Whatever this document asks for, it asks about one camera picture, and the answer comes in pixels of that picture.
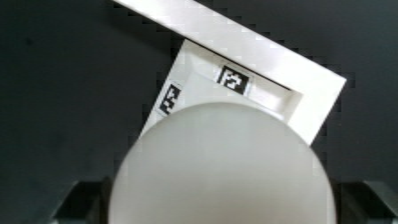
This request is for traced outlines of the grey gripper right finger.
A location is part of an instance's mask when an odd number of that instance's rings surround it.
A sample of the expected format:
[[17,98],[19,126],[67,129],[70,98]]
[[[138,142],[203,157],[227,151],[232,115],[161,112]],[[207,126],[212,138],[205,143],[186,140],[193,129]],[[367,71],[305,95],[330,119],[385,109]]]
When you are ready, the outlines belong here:
[[398,193],[379,181],[333,187],[337,224],[398,224]]

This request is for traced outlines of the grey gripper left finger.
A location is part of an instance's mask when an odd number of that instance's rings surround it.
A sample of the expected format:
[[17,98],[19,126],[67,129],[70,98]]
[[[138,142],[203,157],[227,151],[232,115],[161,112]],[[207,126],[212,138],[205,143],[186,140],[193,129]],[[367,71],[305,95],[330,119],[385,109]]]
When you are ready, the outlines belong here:
[[56,206],[49,224],[107,224],[107,198],[111,184],[77,181]]

